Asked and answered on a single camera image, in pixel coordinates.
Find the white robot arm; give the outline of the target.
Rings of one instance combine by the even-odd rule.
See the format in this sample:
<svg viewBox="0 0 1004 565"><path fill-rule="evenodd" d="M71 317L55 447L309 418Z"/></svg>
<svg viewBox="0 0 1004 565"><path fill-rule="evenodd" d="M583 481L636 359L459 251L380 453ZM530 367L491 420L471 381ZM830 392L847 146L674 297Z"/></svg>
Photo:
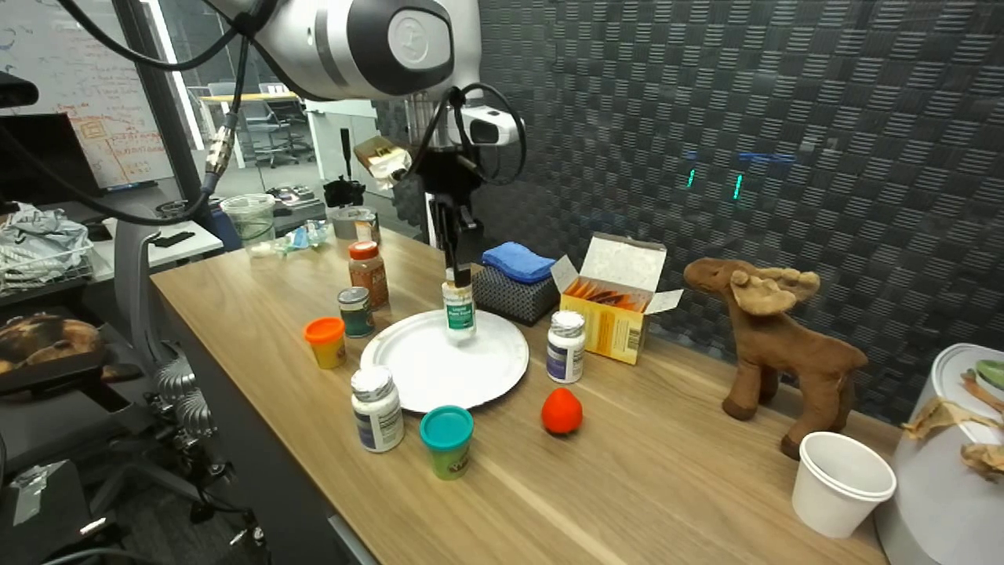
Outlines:
<svg viewBox="0 0 1004 565"><path fill-rule="evenodd" d="M444 104L480 77L476 0L207 0L309 99Z"/></svg>

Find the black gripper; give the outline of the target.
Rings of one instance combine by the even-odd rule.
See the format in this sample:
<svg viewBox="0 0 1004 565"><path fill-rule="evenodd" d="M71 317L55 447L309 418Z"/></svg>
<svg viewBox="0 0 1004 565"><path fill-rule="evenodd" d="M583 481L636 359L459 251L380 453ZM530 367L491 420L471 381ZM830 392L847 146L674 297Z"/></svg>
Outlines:
<svg viewBox="0 0 1004 565"><path fill-rule="evenodd" d="M450 277L459 269L466 283L484 251L484 226L471 205L471 194L484 184L480 161L474 150L433 146L419 154L417 171L433 197L433 226L444 269Z"/></svg>

